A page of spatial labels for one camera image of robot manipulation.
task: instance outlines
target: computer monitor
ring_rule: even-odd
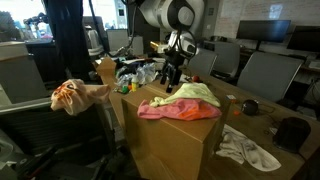
[[[237,39],[258,40],[256,50],[261,41],[283,42],[290,20],[246,20],[240,21]]]
[[[320,26],[296,26],[287,48],[320,52]]]

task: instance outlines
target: white fabric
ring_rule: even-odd
[[[265,172],[281,167],[280,162],[270,153],[232,127],[225,125],[222,136],[223,141],[220,150],[216,152],[217,155],[230,157],[240,164],[247,160],[253,167]]]
[[[150,106],[157,107],[175,102],[178,98],[200,98],[216,107],[220,107],[219,100],[212,94],[207,85],[203,83],[184,83],[172,96],[163,99],[155,97]]]

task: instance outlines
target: red object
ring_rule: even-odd
[[[192,76],[192,82],[199,82],[200,78],[199,76]]]
[[[240,113],[241,113],[241,112],[238,111],[238,110],[234,110],[234,111],[233,111],[233,114],[236,115],[236,116],[238,116]]]

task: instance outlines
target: pink cloth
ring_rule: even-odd
[[[214,118],[221,115],[221,111],[201,99],[177,99],[174,103],[151,107],[149,102],[144,100],[138,109],[138,116],[143,119],[160,119],[163,117],[196,120],[202,118]]]

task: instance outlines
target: bottle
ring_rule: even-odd
[[[132,75],[132,80],[131,80],[131,86],[132,86],[132,91],[136,91],[138,86],[139,86],[139,79],[137,75]]]

